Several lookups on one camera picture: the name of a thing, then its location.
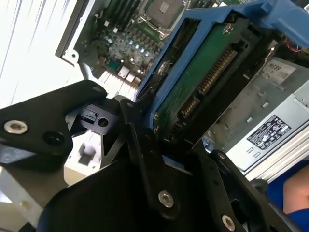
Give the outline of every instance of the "silver screw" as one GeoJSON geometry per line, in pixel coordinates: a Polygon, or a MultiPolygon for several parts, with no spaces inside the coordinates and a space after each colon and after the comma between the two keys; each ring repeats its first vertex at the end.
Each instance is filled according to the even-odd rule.
{"type": "Polygon", "coordinates": [[[219,157],[220,157],[221,159],[223,159],[223,160],[225,159],[225,156],[224,156],[224,154],[223,154],[223,153],[219,152],[219,154],[218,154],[218,155],[219,155],[219,157]]]}
{"type": "Polygon", "coordinates": [[[174,200],[172,195],[170,195],[168,192],[161,191],[159,193],[159,201],[161,202],[161,204],[163,204],[166,208],[172,208],[174,205],[174,200]]]}
{"type": "Polygon", "coordinates": [[[159,117],[159,114],[156,112],[156,113],[154,114],[154,120],[157,120],[158,117],[159,117]]]}
{"type": "Polygon", "coordinates": [[[233,26],[232,24],[228,23],[223,29],[223,34],[228,34],[231,30],[233,30],[233,26]]]}
{"type": "Polygon", "coordinates": [[[159,126],[156,126],[156,127],[154,128],[154,133],[156,133],[158,130],[159,130],[159,126]]]}
{"type": "Polygon", "coordinates": [[[26,123],[17,120],[8,121],[3,127],[6,132],[11,134],[23,134],[28,130],[26,123]]]}
{"type": "Polygon", "coordinates": [[[222,216],[222,222],[225,225],[225,227],[227,227],[230,231],[235,230],[235,224],[229,216],[223,215],[222,216]]]}

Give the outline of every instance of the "motherboard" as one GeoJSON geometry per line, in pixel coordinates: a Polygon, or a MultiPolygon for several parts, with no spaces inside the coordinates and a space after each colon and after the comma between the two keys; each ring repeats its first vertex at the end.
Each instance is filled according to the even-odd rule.
{"type": "Polygon", "coordinates": [[[137,87],[186,9],[252,0],[107,0],[95,15],[100,66],[137,87]]]}

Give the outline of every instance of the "red wire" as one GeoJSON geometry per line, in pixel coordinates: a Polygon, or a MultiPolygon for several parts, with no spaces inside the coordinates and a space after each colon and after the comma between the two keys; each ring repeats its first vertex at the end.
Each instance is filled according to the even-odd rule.
{"type": "Polygon", "coordinates": [[[294,49],[294,48],[291,48],[290,47],[290,44],[289,44],[289,42],[288,42],[288,38],[285,38],[285,40],[284,40],[284,42],[287,44],[287,47],[292,51],[292,52],[301,52],[302,51],[302,49],[294,49]]]}

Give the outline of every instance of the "blue fabric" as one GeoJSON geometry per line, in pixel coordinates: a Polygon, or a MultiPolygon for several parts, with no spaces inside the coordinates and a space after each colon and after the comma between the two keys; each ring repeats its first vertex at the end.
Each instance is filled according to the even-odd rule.
{"type": "MultiPolygon", "coordinates": [[[[283,184],[292,175],[309,165],[309,160],[303,160],[283,173],[268,186],[267,197],[283,210],[283,184]]],[[[295,224],[309,232],[309,209],[302,209],[288,214],[295,224]]]]}

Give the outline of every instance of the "person's arm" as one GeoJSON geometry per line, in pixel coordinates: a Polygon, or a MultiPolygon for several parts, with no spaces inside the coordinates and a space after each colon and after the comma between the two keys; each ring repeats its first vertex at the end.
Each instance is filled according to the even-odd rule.
{"type": "Polygon", "coordinates": [[[309,208],[309,165],[287,179],[283,186],[283,211],[309,208]]]}

